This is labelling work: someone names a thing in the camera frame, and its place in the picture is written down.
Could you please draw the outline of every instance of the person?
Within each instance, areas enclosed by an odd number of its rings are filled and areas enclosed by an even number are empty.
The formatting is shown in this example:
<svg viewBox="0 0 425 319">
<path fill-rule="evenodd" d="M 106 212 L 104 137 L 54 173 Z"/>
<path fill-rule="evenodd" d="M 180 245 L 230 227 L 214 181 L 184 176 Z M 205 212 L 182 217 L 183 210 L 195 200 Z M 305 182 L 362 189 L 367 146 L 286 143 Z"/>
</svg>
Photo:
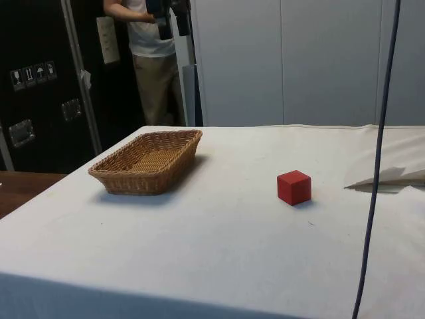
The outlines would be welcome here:
<svg viewBox="0 0 425 319">
<path fill-rule="evenodd" d="M 143 113 L 147 125 L 184 125 L 179 69 L 174 40 L 161 40 L 155 18 L 146 9 L 146 0 L 104 0 L 105 14 L 127 22 L 129 47 Z M 169 92 L 177 103 L 178 118 L 168 110 Z"/>
</svg>

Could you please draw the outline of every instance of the metal latch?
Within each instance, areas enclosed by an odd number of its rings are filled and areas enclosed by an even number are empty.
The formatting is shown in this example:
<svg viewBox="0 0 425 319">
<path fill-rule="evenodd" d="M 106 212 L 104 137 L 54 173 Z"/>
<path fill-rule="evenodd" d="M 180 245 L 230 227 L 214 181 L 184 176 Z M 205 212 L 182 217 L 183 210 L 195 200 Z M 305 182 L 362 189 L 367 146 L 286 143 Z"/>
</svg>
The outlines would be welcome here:
<svg viewBox="0 0 425 319">
<path fill-rule="evenodd" d="M 23 120 L 9 128 L 12 144 L 15 148 L 19 148 L 29 141 L 35 139 L 33 123 L 31 120 Z"/>
</svg>

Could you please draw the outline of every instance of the metal frame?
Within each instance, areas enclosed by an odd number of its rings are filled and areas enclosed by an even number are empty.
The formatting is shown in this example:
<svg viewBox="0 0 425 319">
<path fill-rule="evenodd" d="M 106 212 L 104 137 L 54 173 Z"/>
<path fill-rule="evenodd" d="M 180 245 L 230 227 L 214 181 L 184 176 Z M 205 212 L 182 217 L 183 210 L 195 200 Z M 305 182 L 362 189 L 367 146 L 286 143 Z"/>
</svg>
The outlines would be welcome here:
<svg viewBox="0 0 425 319">
<path fill-rule="evenodd" d="M 92 139 L 94 153 L 96 155 L 99 155 L 100 153 L 102 153 L 102 145 L 100 143 L 98 125 L 94 116 L 90 92 L 86 88 L 80 76 L 81 71 L 84 70 L 84 63 L 82 60 L 80 44 L 78 43 L 78 35 L 74 24 L 74 16 L 72 15 L 71 3 L 70 0 L 60 0 L 60 4 L 62 5 L 62 11 L 64 13 L 66 32 L 68 33 L 70 48 L 72 52 L 72 59 L 74 60 L 78 85 L 80 87 L 82 97 L 82 104 L 86 111 L 87 123 L 90 129 L 90 137 Z"/>
<path fill-rule="evenodd" d="M 3 127 L 1 126 L 1 123 L 0 123 L 0 153 L 1 153 L 1 156 L 3 157 L 3 161 L 5 162 L 6 169 L 8 171 L 14 171 L 15 167 L 13 166 L 11 154 L 9 152 L 9 148 L 7 147 L 7 143 L 6 143 L 6 139 L 3 133 Z"/>
</svg>

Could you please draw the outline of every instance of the hand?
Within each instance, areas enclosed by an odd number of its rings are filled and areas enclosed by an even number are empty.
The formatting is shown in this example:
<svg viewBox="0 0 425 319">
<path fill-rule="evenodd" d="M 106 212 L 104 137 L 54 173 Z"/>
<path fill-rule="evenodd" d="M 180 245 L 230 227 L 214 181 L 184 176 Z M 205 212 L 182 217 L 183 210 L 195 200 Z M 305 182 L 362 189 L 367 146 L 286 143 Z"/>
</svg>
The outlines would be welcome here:
<svg viewBox="0 0 425 319">
<path fill-rule="evenodd" d="M 140 13 L 140 18 L 138 19 L 140 22 L 152 23 L 155 24 L 155 17 L 147 12 Z"/>
</svg>

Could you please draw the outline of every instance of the person's arm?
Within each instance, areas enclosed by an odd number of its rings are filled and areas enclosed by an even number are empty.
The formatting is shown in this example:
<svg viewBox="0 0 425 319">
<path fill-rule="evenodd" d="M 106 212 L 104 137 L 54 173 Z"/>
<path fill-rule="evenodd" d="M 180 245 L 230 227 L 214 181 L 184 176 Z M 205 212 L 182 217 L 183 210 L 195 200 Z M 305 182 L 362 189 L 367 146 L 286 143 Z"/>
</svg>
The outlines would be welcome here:
<svg viewBox="0 0 425 319">
<path fill-rule="evenodd" d="M 104 0 L 104 11 L 107 15 L 125 22 L 155 23 L 153 15 L 130 10 L 122 5 L 122 0 Z"/>
</svg>

